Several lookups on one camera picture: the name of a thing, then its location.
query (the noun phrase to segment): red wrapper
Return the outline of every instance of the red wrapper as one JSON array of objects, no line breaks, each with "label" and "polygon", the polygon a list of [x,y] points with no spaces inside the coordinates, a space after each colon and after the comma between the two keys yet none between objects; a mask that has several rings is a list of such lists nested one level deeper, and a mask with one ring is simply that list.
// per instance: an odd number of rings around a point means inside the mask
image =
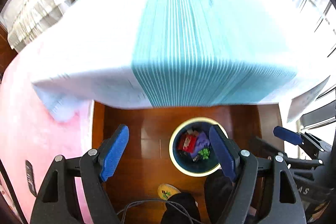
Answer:
[{"label": "red wrapper", "polygon": [[197,138],[195,136],[186,135],[182,150],[188,153],[194,152],[196,140]]},{"label": "red wrapper", "polygon": [[183,150],[183,145],[184,145],[186,135],[187,135],[186,133],[181,135],[180,140],[179,140],[178,145],[177,145],[178,150]]}]

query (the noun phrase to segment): blue gripper pad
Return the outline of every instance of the blue gripper pad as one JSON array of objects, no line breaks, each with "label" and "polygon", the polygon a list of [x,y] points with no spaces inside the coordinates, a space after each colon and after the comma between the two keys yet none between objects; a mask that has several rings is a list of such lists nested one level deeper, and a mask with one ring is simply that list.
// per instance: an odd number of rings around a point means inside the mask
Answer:
[{"label": "blue gripper pad", "polygon": [[235,172],[235,161],[231,154],[229,153],[224,141],[220,137],[219,133],[210,127],[209,130],[209,140],[213,151],[222,167],[224,176],[228,177],[232,182],[236,181],[237,175]]},{"label": "blue gripper pad", "polygon": [[99,154],[100,178],[105,182],[112,177],[129,139],[128,127],[120,125]]},{"label": "blue gripper pad", "polygon": [[275,127],[273,129],[273,134],[274,136],[284,141],[287,141],[293,145],[299,145],[302,143],[302,138],[299,133],[290,131],[283,127],[279,127],[279,126]]}]

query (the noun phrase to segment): trash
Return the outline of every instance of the trash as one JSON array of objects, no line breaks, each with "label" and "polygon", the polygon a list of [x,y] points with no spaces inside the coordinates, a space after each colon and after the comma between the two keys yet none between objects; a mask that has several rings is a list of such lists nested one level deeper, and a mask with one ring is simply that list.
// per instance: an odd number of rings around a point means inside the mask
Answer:
[{"label": "trash", "polygon": [[208,148],[203,148],[201,151],[198,152],[198,154],[203,156],[204,160],[208,160],[209,155],[210,155],[210,150]]},{"label": "trash", "polygon": [[210,155],[210,141],[204,131],[198,132],[188,129],[179,139],[177,149],[186,160],[198,162],[208,160]]},{"label": "trash", "polygon": [[195,149],[196,141],[197,141],[197,137],[187,134],[185,137],[182,150],[185,152],[189,152],[189,153],[193,152]]}]

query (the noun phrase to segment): black cable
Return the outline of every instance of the black cable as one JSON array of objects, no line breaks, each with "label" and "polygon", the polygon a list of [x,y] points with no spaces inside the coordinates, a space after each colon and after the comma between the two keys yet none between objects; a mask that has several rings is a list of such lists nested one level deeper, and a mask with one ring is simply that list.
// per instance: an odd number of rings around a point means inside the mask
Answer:
[{"label": "black cable", "polygon": [[[131,202],[129,204],[127,204],[125,206],[125,208],[123,208],[122,210],[120,210],[119,212],[117,212],[117,215],[120,214],[121,212],[124,212],[123,213],[123,216],[121,218],[121,224],[124,224],[125,222],[125,218],[126,218],[126,213],[127,213],[127,210],[129,208],[132,208],[132,207],[135,207],[135,206],[138,206],[144,202],[149,202],[149,201],[159,201],[159,202],[165,202],[165,203],[169,203],[171,206],[173,206],[176,210],[178,210],[180,213],[184,214],[190,221],[191,224],[194,224],[193,221],[199,223],[199,224],[204,224],[203,222],[201,221],[198,221],[197,219],[191,217],[188,213],[188,211],[179,203],[177,202],[174,202],[174,201],[168,201],[168,200],[162,200],[162,199],[156,199],[156,198],[151,198],[151,199],[143,199],[143,200],[139,200],[139,201],[134,201],[134,202]],[[177,208],[175,205],[178,205],[182,208],[182,210],[184,210],[184,212],[182,212],[179,208]]]},{"label": "black cable", "polygon": [[28,221],[27,221],[25,215],[23,214],[20,203],[17,200],[17,197],[16,197],[16,194],[14,192],[12,183],[11,183],[11,181],[10,181],[8,175],[7,175],[6,169],[3,166],[1,159],[0,159],[0,173],[2,174],[3,179],[5,180],[5,183],[6,183],[6,186],[8,188],[9,194],[10,194],[12,200],[13,200],[14,206],[17,210],[17,213],[19,214],[19,217],[21,218],[22,223],[23,224],[28,224]]}]

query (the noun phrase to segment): wooden floor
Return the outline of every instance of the wooden floor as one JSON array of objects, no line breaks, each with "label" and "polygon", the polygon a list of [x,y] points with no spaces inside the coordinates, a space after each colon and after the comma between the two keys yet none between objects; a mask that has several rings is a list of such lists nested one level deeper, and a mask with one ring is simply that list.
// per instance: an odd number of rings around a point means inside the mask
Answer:
[{"label": "wooden floor", "polygon": [[[229,138],[241,149],[261,136],[256,106],[216,106],[161,108],[145,110],[105,109],[104,137],[108,138],[121,123],[129,127],[130,138],[119,165],[106,184],[115,211],[127,203],[158,198],[161,183],[172,184],[191,193],[199,204],[201,219],[210,223],[204,202],[204,180],[179,172],[169,158],[168,144],[175,128],[187,119],[208,117],[219,122]],[[165,211],[163,203],[146,203],[127,212],[126,222],[159,224]]]}]

